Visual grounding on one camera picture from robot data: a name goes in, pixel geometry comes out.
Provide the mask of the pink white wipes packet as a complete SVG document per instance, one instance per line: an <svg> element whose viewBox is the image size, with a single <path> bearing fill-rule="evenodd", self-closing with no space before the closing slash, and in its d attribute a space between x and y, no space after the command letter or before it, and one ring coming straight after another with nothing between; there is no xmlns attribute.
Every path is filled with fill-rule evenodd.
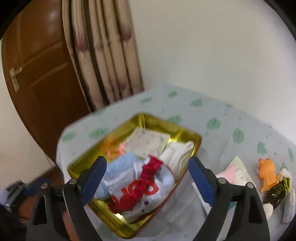
<svg viewBox="0 0 296 241"><path fill-rule="evenodd" d="M237 156L235 157L230 164L227 166L227 168L216 175L217 178L225 178L228 182L235 185L241 185L244 186L247 182L252 182L255 185L254 181L248 174L247 169L245 168L243 161ZM209 214L211 210L211 206L206 203L201 196L201 193L199 192L199 189L197 188L196 184L194 182L191 183L192 187L197 193L197 196L205 210L206 215Z"/></svg>

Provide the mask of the light blue fluffy towel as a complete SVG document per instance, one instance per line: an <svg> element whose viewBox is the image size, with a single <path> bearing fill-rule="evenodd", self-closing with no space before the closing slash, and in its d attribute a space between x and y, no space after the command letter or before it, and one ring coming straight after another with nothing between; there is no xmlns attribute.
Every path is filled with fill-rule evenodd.
<svg viewBox="0 0 296 241"><path fill-rule="evenodd" d="M105 200L110 197L109 188L107 187L105 180L113 179L118 174L123 173L129 168L133 167L133 163L140 159L133 152L127 152L112 162L107 163L106 172L95 192L94 198L99 200Z"/></svg>

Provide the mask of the orange plush toy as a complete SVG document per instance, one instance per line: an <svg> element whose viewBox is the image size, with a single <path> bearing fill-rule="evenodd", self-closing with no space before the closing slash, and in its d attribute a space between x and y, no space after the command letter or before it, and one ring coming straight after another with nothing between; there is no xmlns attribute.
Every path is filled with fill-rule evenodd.
<svg viewBox="0 0 296 241"><path fill-rule="evenodd" d="M275 173L275 164L271 159L260 158L258 164L257 173L262 180L260 192L266 192L279 183L279 176Z"/></svg>

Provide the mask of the black gold knit sock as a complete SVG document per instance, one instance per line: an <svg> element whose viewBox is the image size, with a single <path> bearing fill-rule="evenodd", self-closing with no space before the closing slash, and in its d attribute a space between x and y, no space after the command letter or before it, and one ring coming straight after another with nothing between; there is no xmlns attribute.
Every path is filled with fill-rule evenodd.
<svg viewBox="0 0 296 241"><path fill-rule="evenodd" d="M263 204L271 204L273 209L276 209L285 198L289 188L287 179L283 178L278 184L267 191Z"/></svg>

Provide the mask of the white red drawstring pouch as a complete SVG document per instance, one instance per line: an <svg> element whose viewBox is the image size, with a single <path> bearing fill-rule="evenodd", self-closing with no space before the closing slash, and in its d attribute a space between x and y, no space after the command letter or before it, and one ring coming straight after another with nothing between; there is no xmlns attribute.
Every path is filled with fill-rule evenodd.
<svg viewBox="0 0 296 241"><path fill-rule="evenodd" d="M110 197L109 210L131 224L160 206L175 185L171 170L158 158L147 157L133 163L115 178L105 180Z"/></svg>

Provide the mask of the white socks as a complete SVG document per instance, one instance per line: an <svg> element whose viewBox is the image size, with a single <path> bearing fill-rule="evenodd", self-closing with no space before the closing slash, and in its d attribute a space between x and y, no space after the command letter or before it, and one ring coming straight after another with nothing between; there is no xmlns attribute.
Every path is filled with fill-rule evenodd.
<svg viewBox="0 0 296 241"><path fill-rule="evenodd" d="M180 178L187 165L193 148L193 141L186 143L169 142L160 155L159 159L171 170L176 181Z"/></svg>

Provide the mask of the red gold toffee tin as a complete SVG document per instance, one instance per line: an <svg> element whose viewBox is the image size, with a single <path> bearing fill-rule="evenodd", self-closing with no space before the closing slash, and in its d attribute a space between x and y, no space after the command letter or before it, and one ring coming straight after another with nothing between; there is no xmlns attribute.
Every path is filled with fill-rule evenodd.
<svg viewBox="0 0 296 241"><path fill-rule="evenodd" d="M79 177L104 157L107 170L89 206L119 237L135 237L168 201L201 136L147 113L138 113L107 134L68 168Z"/></svg>

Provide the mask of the brown wooden door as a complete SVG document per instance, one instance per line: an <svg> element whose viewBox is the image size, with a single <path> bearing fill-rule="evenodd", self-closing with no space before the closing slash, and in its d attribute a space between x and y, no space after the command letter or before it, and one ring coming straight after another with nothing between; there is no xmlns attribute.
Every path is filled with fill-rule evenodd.
<svg viewBox="0 0 296 241"><path fill-rule="evenodd" d="M30 2L1 41L11 100L30 135L55 160L64 128L90 112L68 52L62 1ZM9 74L12 67L22 67L17 93Z"/></svg>

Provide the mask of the beige leaf patterned curtain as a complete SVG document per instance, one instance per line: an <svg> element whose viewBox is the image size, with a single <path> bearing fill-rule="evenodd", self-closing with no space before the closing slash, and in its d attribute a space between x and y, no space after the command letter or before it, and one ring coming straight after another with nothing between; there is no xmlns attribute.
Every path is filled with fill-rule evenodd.
<svg viewBox="0 0 296 241"><path fill-rule="evenodd" d="M91 111L143 91L128 1L62 1L62 19Z"/></svg>

